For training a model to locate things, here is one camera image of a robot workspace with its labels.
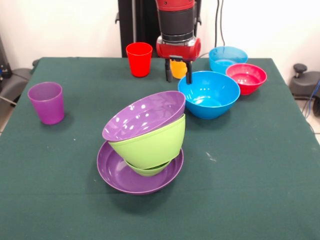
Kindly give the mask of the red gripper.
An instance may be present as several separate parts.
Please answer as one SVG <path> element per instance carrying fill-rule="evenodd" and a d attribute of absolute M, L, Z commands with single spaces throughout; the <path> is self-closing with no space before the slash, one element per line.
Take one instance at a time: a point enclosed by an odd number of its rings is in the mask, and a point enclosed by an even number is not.
<path fill-rule="evenodd" d="M 156 41 L 156 51 L 160 58 L 165 59 L 165 76 L 166 81 L 172 82 L 172 71 L 170 58 L 181 57 L 185 60 L 187 72 L 185 74 L 186 84 L 192 84 L 192 61 L 199 57 L 201 51 L 201 39 L 193 37 L 189 41 L 181 43 L 165 42 L 161 36 Z"/>

